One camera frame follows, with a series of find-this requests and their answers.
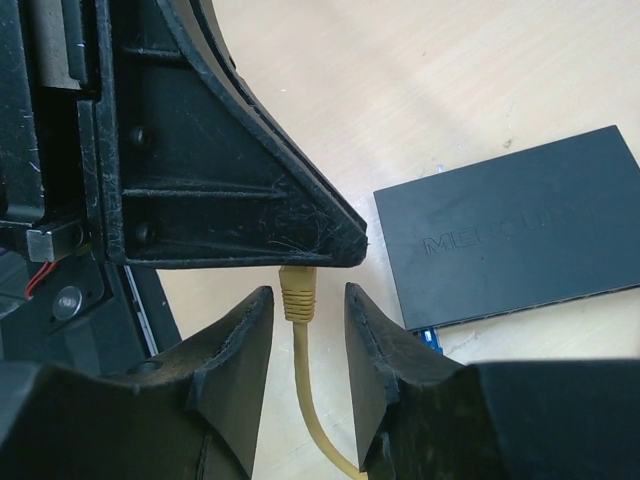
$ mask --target table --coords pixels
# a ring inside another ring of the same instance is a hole
[[[640,4],[613,0],[217,0],[239,73],[367,220],[368,258],[319,272],[311,369],[321,421],[356,461],[343,292],[357,282],[401,322],[373,191],[617,124],[640,158]],[[161,272],[183,337],[275,268]],[[277,305],[254,478],[340,479],[298,412],[291,326]],[[439,331],[445,354],[637,357],[630,290]]]

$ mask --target silver metal part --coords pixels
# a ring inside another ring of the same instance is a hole
[[[138,292],[138,287],[136,286],[135,278],[133,278],[131,267],[125,266],[124,273],[126,274],[127,280],[129,281],[129,286],[131,287],[131,293],[133,295],[133,301],[136,307],[136,314],[138,315],[138,321],[140,322],[142,334],[144,335],[144,339],[147,342],[149,355],[155,357],[158,354],[158,345],[156,344],[156,339],[153,337],[153,332],[151,331],[151,326],[149,325],[149,318],[147,317],[147,312],[145,311],[144,305],[142,304],[140,292]]]
[[[45,87],[80,90],[80,83],[69,75],[62,0],[29,2],[33,15],[40,84]]]
[[[60,321],[72,319],[82,308],[82,300],[79,288],[64,287],[53,301],[53,316]]]
[[[32,262],[57,262],[85,243],[80,220],[27,230],[27,250]]]

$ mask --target wire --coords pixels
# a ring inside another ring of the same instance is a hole
[[[31,298],[33,298],[33,291],[51,272],[56,269],[57,266],[57,262],[45,262],[42,264],[36,274],[31,278],[31,280],[29,280],[29,283],[27,283],[27,288],[24,292],[24,296],[27,300],[31,300]]]
[[[366,473],[338,452],[320,424],[311,391],[309,373],[308,323],[315,313],[316,269],[313,267],[282,267],[280,286],[284,300],[285,319],[293,323],[293,359],[296,392],[302,418],[311,438],[320,451],[343,473],[352,479],[364,480]]]

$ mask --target wooden table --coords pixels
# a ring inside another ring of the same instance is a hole
[[[616,124],[640,158],[640,2],[217,0],[238,71],[369,224],[368,258],[319,272],[318,413],[355,462],[343,291],[401,322],[373,191]],[[275,268],[162,272],[184,337]],[[309,439],[278,305],[254,478],[343,478]],[[460,362],[640,354],[636,290],[440,330]]]

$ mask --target beige cable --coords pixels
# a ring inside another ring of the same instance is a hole
[[[316,296],[316,269],[314,267],[282,267],[280,286],[284,300],[285,318],[293,323],[293,359],[296,376],[296,392],[302,418],[311,438],[320,451],[348,477],[367,478],[358,468],[344,458],[333,446],[320,424],[311,393],[309,374],[309,330],[313,320]]]

